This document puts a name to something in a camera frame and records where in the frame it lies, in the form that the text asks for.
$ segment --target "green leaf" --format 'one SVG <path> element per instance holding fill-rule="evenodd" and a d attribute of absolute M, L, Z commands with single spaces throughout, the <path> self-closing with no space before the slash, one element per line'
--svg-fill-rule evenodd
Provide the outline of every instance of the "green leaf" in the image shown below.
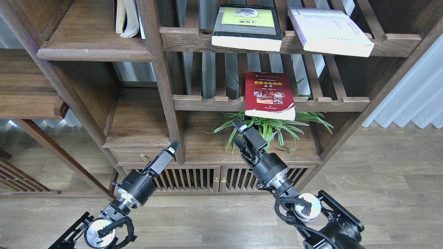
<path fill-rule="evenodd" d="M 231 136 L 230 136 L 229 139 L 228 139 L 228 144 L 226 145 L 225 150 L 228 150 L 228 148 L 229 148 L 229 146 L 231 145 L 232 140 L 234 139 L 234 136 L 235 136 L 236 133 L 237 133 L 237 129 L 234 129 L 234 130 L 232 131 L 232 133 L 231 133 Z"/>

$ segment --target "cabinet door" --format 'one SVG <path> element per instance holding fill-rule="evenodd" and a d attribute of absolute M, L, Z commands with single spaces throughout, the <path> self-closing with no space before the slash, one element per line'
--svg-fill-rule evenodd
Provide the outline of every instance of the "cabinet door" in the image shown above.
<path fill-rule="evenodd" d="M 295 182 L 295 188 L 300 191 L 300 186 L 311 174 L 317 165 L 288 165 L 286 174 Z M 258 190 L 258 179 L 252 174 L 252 169 L 247 166 L 222 166 L 220 180 L 221 193 L 268 193 Z"/>
<path fill-rule="evenodd" d="M 144 167 L 122 166 L 126 172 L 141 172 Z M 217 193 L 220 166 L 176 166 L 169 165 L 154 178 L 155 195 L 200 195 Z"/>

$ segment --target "white book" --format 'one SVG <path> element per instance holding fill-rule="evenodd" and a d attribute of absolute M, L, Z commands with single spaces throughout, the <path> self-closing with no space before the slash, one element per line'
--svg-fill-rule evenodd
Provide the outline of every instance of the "white book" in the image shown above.
<path fill-rule="evenodd" d="M 291 8 L 288 16 L 306 51 L 369 57 L 374 48 L 374 43 L 340 10 Z"/>

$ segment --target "silver flange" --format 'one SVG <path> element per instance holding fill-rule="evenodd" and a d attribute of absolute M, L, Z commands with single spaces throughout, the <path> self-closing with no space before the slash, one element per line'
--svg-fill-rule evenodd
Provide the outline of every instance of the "silver flange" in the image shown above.
<path fill-rule="evenodd" d="M 98 237 L 98 230 L 103 229 L 105 226 L 111 224 L 112 221 L 106 219 L 96 219 L 94 220 L 85 231 L 85 241 L 89 247 L 92 248 L 105 248 L 109 244 L 111 244 L 112 240 L 115 237 L 115 229 L 112 232 L 103 238 Z"/>
<path fill-rule="evenodd" d="M 311 203 L 311 205 L 312 205 L 311 212 L 309 213 L 309 215 L 303 214 L 302 210 L 304 209 L 304 206 L 296 204 L 295 208 L 294 208 L 294 213 L 303 222 L 315 221 L 319 217 L 320 212 L 322 210 L 322 205 L 321 205 L 319 199 L 315 195 L 310 194 L 310 193 L 303 193 L 303 194 L 299 195 L 298 198 L 304 199 L 305 201 L 308 201 Z"/>

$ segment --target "drawer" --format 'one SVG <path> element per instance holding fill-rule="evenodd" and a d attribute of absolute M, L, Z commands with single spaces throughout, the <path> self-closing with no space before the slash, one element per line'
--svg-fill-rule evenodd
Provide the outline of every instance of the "drawer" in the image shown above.
<path fill-rule="evenodd" d="M 158 156 L 162 148 L 110 148 L 109 150 L 119 163 L 148 163 Z"/>

